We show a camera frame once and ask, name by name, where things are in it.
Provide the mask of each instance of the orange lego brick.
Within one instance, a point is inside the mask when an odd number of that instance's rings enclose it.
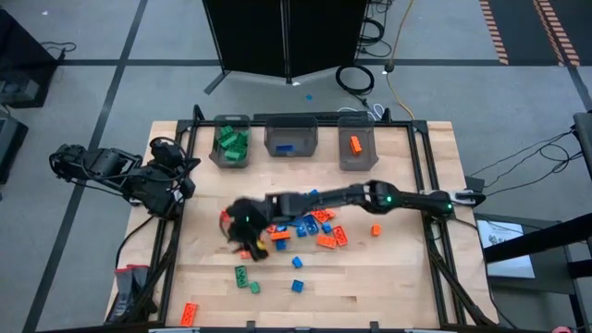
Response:
[[[311,212],[311,215],[314,216],[314,218],[320,223],[325,223],[329,220],[329,216],[327,216],[327,214],[322,210],[313,211]]]
[[[351,153],[354,155],[359,155],[362,152],[362,145],[360,144],[360,140],[355,135],[350,137],[350,147]]]
[[[372,236],[376,237],[378,235],[380,235],[380,232],[382,232],[382,229],[380,228],[379,224],[374,224],[372,226]]]
[[[197,304],[189,302],[185,303],[185,309],[183,310],[183,316],[181,317],[180,325],[183,327],[192,327],[196,312]]]
[[[333,235],[335,235],[335,240],[337,240],[337,245],[345,246],[348,244],[348,237],[345,235],[345,231],[343,231],[342,226],[333,227]]]
[[[337,240],[333,237],[325,236],[325,235],[318,235],[316,238],[316,243],[328,247],[329,249],[335,249],[337,247]]]
[[[274,232],[271,234],[272,241],[285,240],[285,239],[288,239],[289,237],[290,237],[290,232],[287,230],[282,231],[282,232]]]
[[[335,214],[335,212],[332,209],[329,209],[329,208],[325,210],[325,213],[327,214],[327,216],[329,217],[329,219],[337,216],[337,214]]]

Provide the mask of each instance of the black equipment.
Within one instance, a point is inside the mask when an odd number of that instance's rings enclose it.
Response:
[[[228,241],[240,244],[237,251],[249,251],[254,261],[265,259],[267,251],[257,244],[261,232],[271,224],[286,224],[314,210],[358,205],[371,214],[384,215],[395,208],[421,210],[430,216],[452,216],[452,199],[446,191],[417,194],[399,191],[386,181],[370,180],[365,184],[352,184],[347,188],[319,193],[281,192],[266,194],[263,201],[240,198],[226,212],[234,220]]]
[[[118,149],[88,152],[80,145],[67,144],[49,156],[49,164],[65,181],[97,181],[128,202],[142,202],[151,215],[173,219],[179,214],[179,203],[193,196],[195,185],[188,176],[201,160],[188,158],[183,148],[169,138],[155,138],[150,147],[154,159],[145,166],[141,156]]]
[[[12,117],[0,117],[0,184],[6,184],[10,167],[29,128]]]
[[[203,0],[222,71],[291,79],[353,65],[367,0]]]
[[[55,60],[43,46],[0,9],[0,104],[41,107],[64,52]]]

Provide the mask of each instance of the white cable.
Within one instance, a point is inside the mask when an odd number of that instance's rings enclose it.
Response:
[[[351,107],[342,107],[339,110],[337,110],[337,112],[341,112],[341,111],[353,111],[353,112],[364,112],[362,110],[356,110],[354,108]],[[368,115],[370,115],[370,117],[372,117],[372,119],[374,121],[378,121],[380,119],[382,119],[382,115],[385,114],[385,108],[384,106],[380,105],[380,104],[374,104],[372,105],[372,111],[365,111]]]

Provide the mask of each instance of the green lego brick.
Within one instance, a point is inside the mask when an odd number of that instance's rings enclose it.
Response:
[[[220,129],[220,138],[224,138],[225,136],[232,134],[234,129],[231,126],[226,126]]]
[[[220,145],[222,146],[222,148],[224,149],[228,149],[230,145],[232,145],[232,143],[234,143],[237,139],[239,138],[238,135],[236,134],[232,134],[230,137],[228,137],[225,140],[220,140]]]
[[[237,277],[237,287],[249,287],[249,279],[247,278],[247,267],[243,265],[234,267],[234,275]]]
[[[259,283],[251,282],[251,293],[259,293],[261,289],[259,289]]]
[[[233,150],[227,150],[224,152],[224,156],[229,159],[230,161],[238,161],[241,159],[241,153],[235,152]]]
[[[239,133],[239,138],[236,141],[236,144],[246,147],[249,143],[249,131],[245,130]]]

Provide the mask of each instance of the small blue piece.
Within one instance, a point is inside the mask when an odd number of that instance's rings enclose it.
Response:
[[[331,225],[328,222],[324,222],[321,228],[323,228],[323,232],[325,233],[331,232]]]
[[[304,224],[306,225],[306,230],[308,233],[315,235],[318,233],[318,226],[316,225],[315,218],[312,215],[307,215],[304,217]]]
[[[286,250],[286,240],[276,240],[276,250],[278,250],[278,251]]]
[[[294,280],[294,282],[292,282],[292,291],[302,292],[303,288],[304,288],[304,282],[299,281],[299,280]]]
[[[302,267],[302,260],[300,260],[299,257],[295,256],[294,259],[292,259],[292,264],[294,265],[294,267],[300,268]]]
[[[306,228],[304,226],[298,226],[296,228],[296,234],[298,237],[305,237],[306,236]]]

